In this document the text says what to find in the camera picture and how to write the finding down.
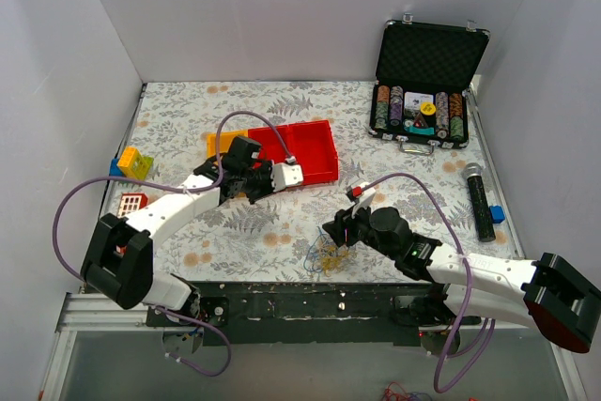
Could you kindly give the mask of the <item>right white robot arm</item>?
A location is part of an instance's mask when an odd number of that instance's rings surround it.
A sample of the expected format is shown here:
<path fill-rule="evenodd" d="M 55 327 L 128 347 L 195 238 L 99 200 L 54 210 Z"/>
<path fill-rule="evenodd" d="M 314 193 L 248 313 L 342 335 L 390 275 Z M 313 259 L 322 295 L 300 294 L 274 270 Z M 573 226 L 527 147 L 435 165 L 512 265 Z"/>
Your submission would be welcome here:
<path fill-rule="evenodd" d="M 338 247 L 362 242 L 408 278 L 447 286 L 448 291 L 424 301 L 426 315 L 436 323 L 456 316 L 454 294 L 470 287 L 467 315 L 537 329 L 549 342 L 575 353 L 591 349 L 600 290 L 559 255 L 544 253 L 537 260 L 462 255 L 411 231 L 396 208 L 340 210 L 322 228 Z"/>

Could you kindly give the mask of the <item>yellow plastic bin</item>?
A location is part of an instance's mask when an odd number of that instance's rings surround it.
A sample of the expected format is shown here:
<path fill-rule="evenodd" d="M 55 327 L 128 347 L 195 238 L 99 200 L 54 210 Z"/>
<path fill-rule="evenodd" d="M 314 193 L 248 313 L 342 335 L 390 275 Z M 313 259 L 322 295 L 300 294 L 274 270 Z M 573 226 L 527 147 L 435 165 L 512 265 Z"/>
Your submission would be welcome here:
<path fill-rule="evenodd" d="M 235 164 L 242 164 L 243 158 L 238 155 L 230 155 L 229 148 L 237 136 L 247 137 L 247 130 L 238 131 L 223 131 L 220 137 L 217 137 L 216 133 L 210 133 L 206 137 L 207 142 L 207 161 L 211 162 L 214 167 L 218 166 L 216 162 L 216 150 L 220 150 L 222 167 L 234 166 Z"/>

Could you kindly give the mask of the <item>red plastic bin tray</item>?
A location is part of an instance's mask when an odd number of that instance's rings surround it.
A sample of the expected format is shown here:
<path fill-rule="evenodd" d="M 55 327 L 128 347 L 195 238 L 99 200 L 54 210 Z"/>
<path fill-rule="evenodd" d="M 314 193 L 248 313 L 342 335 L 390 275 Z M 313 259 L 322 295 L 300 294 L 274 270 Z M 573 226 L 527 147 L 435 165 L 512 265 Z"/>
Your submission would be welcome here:
<path fill-rule="evenodd" d="M 301 166 L 305 186 L 338 180 L 339 159 L 327 120 L 292 123 L 277 126 L 276 130 Z M 261 159 L 285 161 L 284 148 L 271 128 L 249 129 L 248 137 L 261 144 Z"/>

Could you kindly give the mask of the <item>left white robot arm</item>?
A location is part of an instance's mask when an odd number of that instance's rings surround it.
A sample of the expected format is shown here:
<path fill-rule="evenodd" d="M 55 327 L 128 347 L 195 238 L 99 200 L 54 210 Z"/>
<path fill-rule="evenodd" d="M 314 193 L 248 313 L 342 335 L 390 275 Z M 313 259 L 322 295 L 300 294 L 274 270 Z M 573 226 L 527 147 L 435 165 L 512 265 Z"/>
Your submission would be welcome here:
<path fill-rule="evenodd" d="M 194 323 L 200 304 L 182 279 L 154 268 L 154 254 L 197 216 L 243 193 L 251 203 L 276 191 L 281 166 L 258 157 L 261 145 L 238 136 L 230 148 L 208 158 L 169 193 L 122 218 L 101 217 L 80 275 L 123 309 L 143 303 L 167 308 L 181 326 Z"/>

